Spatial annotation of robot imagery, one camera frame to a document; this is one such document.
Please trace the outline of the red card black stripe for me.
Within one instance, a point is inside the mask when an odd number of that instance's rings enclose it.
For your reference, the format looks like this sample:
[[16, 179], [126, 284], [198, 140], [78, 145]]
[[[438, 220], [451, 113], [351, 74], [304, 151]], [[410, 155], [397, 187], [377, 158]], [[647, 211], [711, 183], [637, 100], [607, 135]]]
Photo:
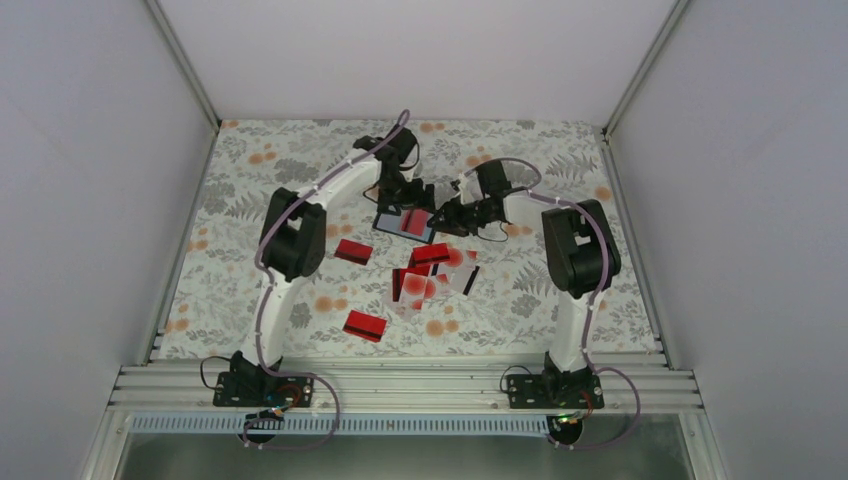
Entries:
[[351, 310], [342, 330], [364, 340], [379, 343], [385, 333], [388, 321], [358, 310]]

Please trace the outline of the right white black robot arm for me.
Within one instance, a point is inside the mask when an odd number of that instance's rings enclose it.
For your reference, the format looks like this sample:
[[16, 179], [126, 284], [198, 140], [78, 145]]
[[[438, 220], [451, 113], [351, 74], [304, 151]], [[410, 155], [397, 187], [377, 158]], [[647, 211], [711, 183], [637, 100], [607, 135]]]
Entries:
[[606, 212], [595, 199], [574, 202], [518, 187], [507, 177], [507, 158], [482, 163], [454, 184], [456, 195], [429, 220], [438, 232], [465, 237], [491, 223], [541, 232], [548, 275], [559, 290], [556, 328], [541, 373], [544, 399], [565, 407], [596, 369], [589, 333], [596, 305], [621, 269]]

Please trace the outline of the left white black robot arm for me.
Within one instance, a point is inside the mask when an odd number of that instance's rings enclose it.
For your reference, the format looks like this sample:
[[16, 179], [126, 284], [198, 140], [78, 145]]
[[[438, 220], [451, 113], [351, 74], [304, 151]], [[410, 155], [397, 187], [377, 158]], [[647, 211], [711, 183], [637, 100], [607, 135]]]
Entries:
[[306, 279], [325, 258], [328, 213], [372, 188], [377, 190], [380, 213], [436, 210], [434, 186], [417, 178], [417, 164], [407, 162], [418, 148], [412, 131], [395, 124], [384, 137], [356, 140], [347, 156], [312, 183], [272, 195], [254, 259], [267, 278], [265, 291], [253, 331], [240, 349], [254, 367], [241, 375], [238, 390], [252, 404], [266, 404], [277, 394], [274, 368], [283, 358], [283, 323]]

